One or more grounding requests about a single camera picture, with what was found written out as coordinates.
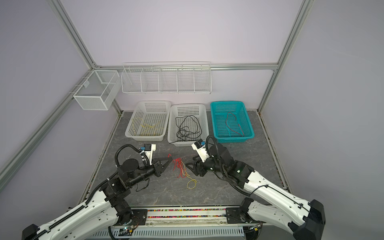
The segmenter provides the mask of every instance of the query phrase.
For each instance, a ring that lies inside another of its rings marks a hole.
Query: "white wall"
[[[63,0],[97,64],[275,63],[302,0]]]
[[[271,79],[272,70],[212,71],[211,94],[141,94],[120,92],[117,102],[122,110],[132,111],[143,100],[167,100],[172,104],[202,103],[210,109],[213,101],[242,101],[247,109],[257,109]]]
[[[262,115],[327,239],[382,239],[384,2],[316,0]]]
[[[0,8],[0,167],[87,71],[45,0]],[[0,239],[77,204],[116,120],[74,101],[0,192]]]

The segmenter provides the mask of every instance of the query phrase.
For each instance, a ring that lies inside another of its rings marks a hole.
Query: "robotic arm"
[[[214,142],[210,148],[206,145],[209,139]],[[139,167],[136,159],[127,159],[120,165],[118,156],[126,147],[141,155],[144,167]],[[228,223],[261,221],[288,231],[297,240],[321,239],[325,214],[320,202],[308,202],[281,189],[251,166],[234,160],[228,149],[217,143],[212,136],[208,136],[206,142],[198,140],[192,144],[192,148],[199,155],[185,165],[196,176],[203,177],[208,171],[212,171],[218,178],[227,181],[247,196],[239,208],[226,208]],[[144,225],[147,209],[135,209],[133,212],[124,198],[139,182],[148,181],[148,186],[149,177],[160,177],[172,162],[172,158],[152,159],[155,150],[155,144],[145,144],[140,149],[130,144],[119,148],[114,158],[116,172],[96,186],[86,201],[40,227],[34,224],[28,226],[23,230],[22,240],[84,240],[106,227],[111,238],[115,240],[110,226],[118,223],[126,226],[127,232],[132,232],[137,226]],[[272,205],[254,201],[249,198],[252,194],[260,196]]]
[[[209,139],[214,144],[208,149]],[[320,240],[325,226],[323,205],[316,200],[311,202],[294,196],[268,181],[255,169],[244,162],[234,160],[227,148],[208,136],[206,142],[198,140],[192,144],[199,156],[186,166],[196,175],[203,177],[208,171],[231,184],[237,191],[248,196],[238,209],[230,213],[227,220],[232,223],[267,222],[293,234],[297,240]],[[256,194],[272,206],[267,206],[249,198]]]

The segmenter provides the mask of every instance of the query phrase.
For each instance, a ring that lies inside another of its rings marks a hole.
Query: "teal plastic basket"
[[[218,142],[245,142],[255,136],[244,103],[213,102],[211,114],[214,136]]]

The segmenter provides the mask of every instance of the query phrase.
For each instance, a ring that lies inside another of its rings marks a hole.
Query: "white label tag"
[[[84,88],[87,88],[89,85],[89,81],[87,80],[85,83],[84,83]]]

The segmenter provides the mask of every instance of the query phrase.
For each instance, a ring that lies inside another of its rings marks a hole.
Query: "white wire basket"
[[[168,101],[140,101],[129,120],[125,136],[136,141],[162,141],[169,111]]]
[[[84,110],[108,110],[121,88],[115,70],[93,70],[73,97]]]
[[[176,147],[191,146],[209,135],[207,111],[203,104],[180,104],[170,108],[168,142]]]
[[[122,91],[127,94],[211,93],[210,63],[183,63],[124,63]]]

